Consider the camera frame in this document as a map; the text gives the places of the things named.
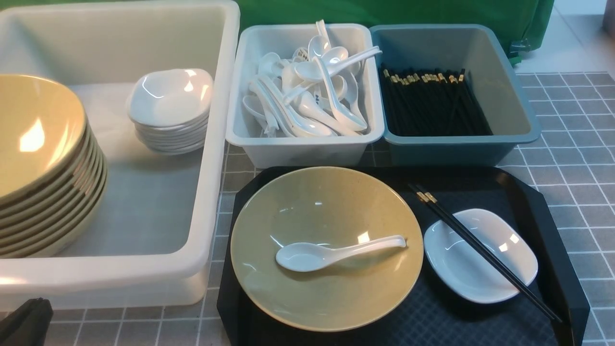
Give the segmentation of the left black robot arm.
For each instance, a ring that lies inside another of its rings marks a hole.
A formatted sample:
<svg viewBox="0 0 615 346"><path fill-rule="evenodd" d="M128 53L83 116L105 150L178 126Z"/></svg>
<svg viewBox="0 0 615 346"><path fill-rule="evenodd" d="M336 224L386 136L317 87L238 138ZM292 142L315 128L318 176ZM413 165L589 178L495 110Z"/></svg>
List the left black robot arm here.
<svg viewBox="0 0 615 346"><path fill-rule="evenodd" d="M43 346L53 313L48 299L27 300L0 322L0 344Z"/></svg>

